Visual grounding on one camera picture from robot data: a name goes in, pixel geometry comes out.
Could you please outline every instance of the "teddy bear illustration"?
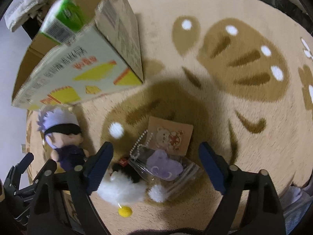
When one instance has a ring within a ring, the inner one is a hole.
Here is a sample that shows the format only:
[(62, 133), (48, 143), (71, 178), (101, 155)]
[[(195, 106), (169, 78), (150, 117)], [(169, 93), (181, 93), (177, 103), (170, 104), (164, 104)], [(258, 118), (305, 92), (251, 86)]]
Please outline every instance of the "teddy bear illustration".
[(158, 127), (156, 146), (166, 151), (178, 151), (183, 140), (183, 131), (170, 132), (164, 127)]

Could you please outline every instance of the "blue gripper pad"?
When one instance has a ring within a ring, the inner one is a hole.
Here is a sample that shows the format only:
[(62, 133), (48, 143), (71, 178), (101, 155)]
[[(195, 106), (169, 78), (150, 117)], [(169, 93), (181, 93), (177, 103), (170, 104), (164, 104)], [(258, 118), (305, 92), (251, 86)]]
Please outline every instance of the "blue gripper pad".
[(113, 158), (113, 145), (110, 142), (104, 142), (96, 155), (88, 158), (84, 165), (84, 177), (87, 178), (87, 194), (91, 195), (96, 191), (103, 179), (103, 176)]
[(226, 192), (225, 181), (228, 178), (228, 164), (217, 155), (207, 142), (202, 142), (198, 149), (201, 163), (208, 174), (215, 190)]

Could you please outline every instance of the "round rug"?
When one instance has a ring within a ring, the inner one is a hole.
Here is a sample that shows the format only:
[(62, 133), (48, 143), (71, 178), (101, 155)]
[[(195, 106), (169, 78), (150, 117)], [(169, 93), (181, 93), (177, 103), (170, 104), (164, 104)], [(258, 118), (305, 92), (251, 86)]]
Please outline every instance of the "round rug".
[[(268, 170), (281, 195), (312, 172), (313, 39), (282, 12), (259, 0), (129, 0), (136, 14), (145, 83), (73, 108), (85, 141), (96, 152), (112, 142), (114, 159), (126, 154), (147, 128), (149, 116), (194, 125), (187, 157), (200, 164), (207, 141), (228, 163), (244, 171)], [(36, 132), (37, 113), (27, 122), (27, 148), (35, 155), (32, 177), (49, 156)], [(125, 131), (116, 140), (108, 127)], [(206, 175), (175, 201), (141, 202), (133, 215), (91, 199), (112, 234), (140, 229), (204, 229), (220, 193)], [(247, 194), (237, 218), (240, 223)]]

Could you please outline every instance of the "yellow graphic on box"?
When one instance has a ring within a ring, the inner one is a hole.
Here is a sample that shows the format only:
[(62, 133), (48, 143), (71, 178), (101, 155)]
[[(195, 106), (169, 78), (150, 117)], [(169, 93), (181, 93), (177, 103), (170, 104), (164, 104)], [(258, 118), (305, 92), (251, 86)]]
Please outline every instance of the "yellow graphic on box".
[(36, 105), (36, 104), (32, 104), (27, 109), (28, 110), (39, 110), (40, 107), (38, 105)]
[(48, 97), (59, 104), (80, 101), (79, 95), (71, 86), (57, 88), (48, 94)]
[(101, 89), (97, 86), (86, 86), (86, 94), (96, 95), (97, 93), (101, 92)]
[(92, 69), (89, 69), (88, 71), (85, 71), (84, 73), (73, 78), (73, 80), (100, 81), (102, 79), (105, 79), (109, 75), (114, 65), (116, 65), (115, 61), (103, 63), (101, 65), (93, 67)]
[(114, 85), (141, 85), (141, 81), (138, 79), (135, 73), (131, 69), (127, 68), (121, 75), (113, 82)]

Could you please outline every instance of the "screw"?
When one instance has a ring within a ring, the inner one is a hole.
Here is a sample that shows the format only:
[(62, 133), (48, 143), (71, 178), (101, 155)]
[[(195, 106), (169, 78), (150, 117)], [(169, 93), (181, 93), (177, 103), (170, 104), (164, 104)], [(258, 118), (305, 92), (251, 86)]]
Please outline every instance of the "screw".
[(231, 171), (237, 171), (238, 170), (238, 167), (236, 165), (230, 165), (229, 169)]
[(46, 177), (50, 176), (51, 174), (52, 174), (52, 171), (49, 170), (49, 169), (44, 172), (44, 175), (45, 175)]
[(262, 169), (260, 170), (260, 173), (263, 175), (263, 176), (267, 176), (269, 173), (267, 172), (267, 170), (265, 169)]
[(74, 168), (75, 171), (81, 171), (82, 169), (83, 169), (83, 167), (81, 165), (77, 165)]

